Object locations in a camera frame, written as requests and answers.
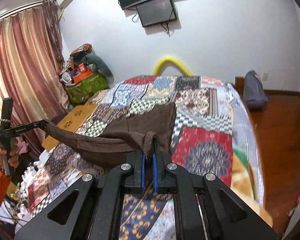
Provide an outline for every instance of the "bed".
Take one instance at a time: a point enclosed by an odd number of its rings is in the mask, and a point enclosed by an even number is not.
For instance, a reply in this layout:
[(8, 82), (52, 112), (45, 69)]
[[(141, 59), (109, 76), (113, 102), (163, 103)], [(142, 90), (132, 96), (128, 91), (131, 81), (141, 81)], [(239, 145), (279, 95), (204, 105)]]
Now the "bed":
[[(176, 106), (173, 162), (199, 175), (213, 172), (232, 190), (247, 189), (246, 195), (263, 206), (263, 172), (253, 126), (238, 92), (228, 82), (204, 76), (125, 80), (94, 96), (90, 104), (97, 108), (76, 133), (96, 137), (119, 116), (143, 114), (170, 102)], [(106, 172), (59, 143), (28, 188), (32, 216), (84, 173)], [(172, 196), (154, 193), (151, 181), (145, 189), (141, 195), (125, 196), (119, 239), (175, 239)]]

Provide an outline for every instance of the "silver screw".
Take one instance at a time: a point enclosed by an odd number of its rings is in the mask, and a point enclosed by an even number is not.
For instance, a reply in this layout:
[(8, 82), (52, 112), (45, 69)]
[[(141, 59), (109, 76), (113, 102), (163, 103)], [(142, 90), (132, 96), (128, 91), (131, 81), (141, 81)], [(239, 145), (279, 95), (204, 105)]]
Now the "silver screw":
[(87, 181), (90, 181), (90, 180), (92, 180), (92, 175), (91, 174), (84, 174), (83, 176), (82, 176), (82, 180), (83, 181), (85, 181), (85, 182), (87, 182)]
[(169, 163), (169, 164), (167, 165), (167, 168), (168, 168), (169, 170), (175, 170), (177, 167), (178, 167), (178, 166), (177, 166), (175, 163)]
[(123, 169), (124, 171), (130, 170), (131, 165), (129, 163), (124, 163), (121, 165), (121, 169)]
[(208, 173), (206, 174), (207, 180), (215, 180), (216, 176), (213, 173)]

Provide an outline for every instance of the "yellow foam tube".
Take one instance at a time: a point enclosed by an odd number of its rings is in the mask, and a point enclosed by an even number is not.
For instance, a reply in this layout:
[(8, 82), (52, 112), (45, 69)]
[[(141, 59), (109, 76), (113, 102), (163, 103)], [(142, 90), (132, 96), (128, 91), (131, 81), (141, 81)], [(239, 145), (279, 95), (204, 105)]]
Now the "yellow foam tube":
[(190, 70), (188, 70), (188, 68), (181, 61), (171, 56), (165, 56), (159, 60), (157, 65), (154, 67), (153, 75), (161, 76), (166, 63), (172, 63), (173, 65), (175, 65), (175, 67), (180, 70), (186, 77), (192, 76)]

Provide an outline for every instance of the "gray bag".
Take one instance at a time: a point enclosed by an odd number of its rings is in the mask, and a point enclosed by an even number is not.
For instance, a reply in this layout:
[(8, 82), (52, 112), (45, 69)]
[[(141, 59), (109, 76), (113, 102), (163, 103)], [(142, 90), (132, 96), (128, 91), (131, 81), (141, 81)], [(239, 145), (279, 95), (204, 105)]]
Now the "gray bag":
[(248, 108), (264, 108), (268, 98), (263, 90), (260, 77), (254, 70), (244, 77), (243, 99)]

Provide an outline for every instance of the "electrical socket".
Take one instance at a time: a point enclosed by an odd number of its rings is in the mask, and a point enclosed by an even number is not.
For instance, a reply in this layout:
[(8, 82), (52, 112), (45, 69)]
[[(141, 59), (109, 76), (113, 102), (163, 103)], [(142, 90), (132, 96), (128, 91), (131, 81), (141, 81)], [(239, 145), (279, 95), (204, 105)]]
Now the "electrical socket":
[(262, 81), (267, 81), (267, 80), (268, 80), (268, 73), (263, 73)]

